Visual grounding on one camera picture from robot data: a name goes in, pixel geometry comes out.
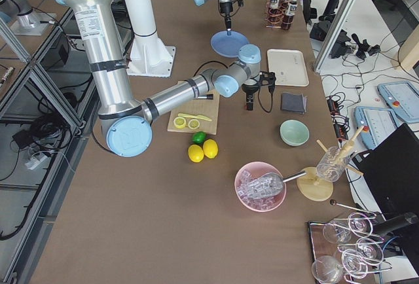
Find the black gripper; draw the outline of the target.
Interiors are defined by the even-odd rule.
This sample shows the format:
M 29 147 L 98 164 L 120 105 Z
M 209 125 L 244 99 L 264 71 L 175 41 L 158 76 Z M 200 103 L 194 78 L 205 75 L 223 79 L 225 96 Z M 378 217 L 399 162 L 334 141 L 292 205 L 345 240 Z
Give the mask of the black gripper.
M 250 83 L 243 83 L 242 90 L 246 93 L 246 110 L 253 110 L 253 95 L 261 87 L 267 86 L 270 95 L 274 95 L 276 75 L 275 72 L 260 71 L 256 77 L 250 78 Z
M 224 18 L 225 29 L 227 31 L 231 31 L 232 29 L 231 17 L 233 17 L 243 6 L 244 0 L 230 0 L 226 2 L 219 2 L 219 14 Z

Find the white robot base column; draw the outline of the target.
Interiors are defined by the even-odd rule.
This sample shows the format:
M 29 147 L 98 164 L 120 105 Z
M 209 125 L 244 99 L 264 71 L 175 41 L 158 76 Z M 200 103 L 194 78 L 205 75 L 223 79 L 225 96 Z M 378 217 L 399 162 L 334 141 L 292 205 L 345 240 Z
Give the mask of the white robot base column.
M 166 46 L 159 38 L 151 0 L 125 0 L 125 4 L 134 31 L 128 74 L 168 78 L 175 47 Z

